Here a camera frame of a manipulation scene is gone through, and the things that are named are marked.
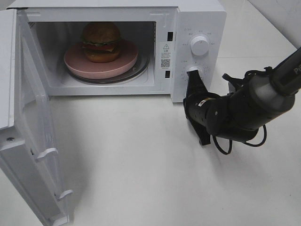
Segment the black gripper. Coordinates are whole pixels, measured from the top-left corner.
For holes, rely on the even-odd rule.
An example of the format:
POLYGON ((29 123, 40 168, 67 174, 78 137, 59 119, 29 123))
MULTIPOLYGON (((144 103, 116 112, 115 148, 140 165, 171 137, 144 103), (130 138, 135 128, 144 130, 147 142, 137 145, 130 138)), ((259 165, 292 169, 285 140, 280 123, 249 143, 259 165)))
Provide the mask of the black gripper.
POLYGON ((216 99, 216 94, 207 91, 198 70, 188 71, 186 97, 183 100, 185 116, 195 130, 199 143, 209 145, 210 134, 207 132, 207 116, 209 108, 207 101, 216 99))

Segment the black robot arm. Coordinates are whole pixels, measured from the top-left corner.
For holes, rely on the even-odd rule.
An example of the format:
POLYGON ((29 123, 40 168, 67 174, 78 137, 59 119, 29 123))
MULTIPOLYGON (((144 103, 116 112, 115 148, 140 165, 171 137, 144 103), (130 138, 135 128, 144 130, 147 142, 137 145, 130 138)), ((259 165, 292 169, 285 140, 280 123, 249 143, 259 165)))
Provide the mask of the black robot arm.
POLYGON ((222 77, 234 91, 225 96, 208 92, 199 72, 188 71, 186 118, 202 145, 221 137, 247 143, 259 128, 289 111, 301 88, 301 51, 298 49, 275 68, 250 70, 243 79, 222 77))

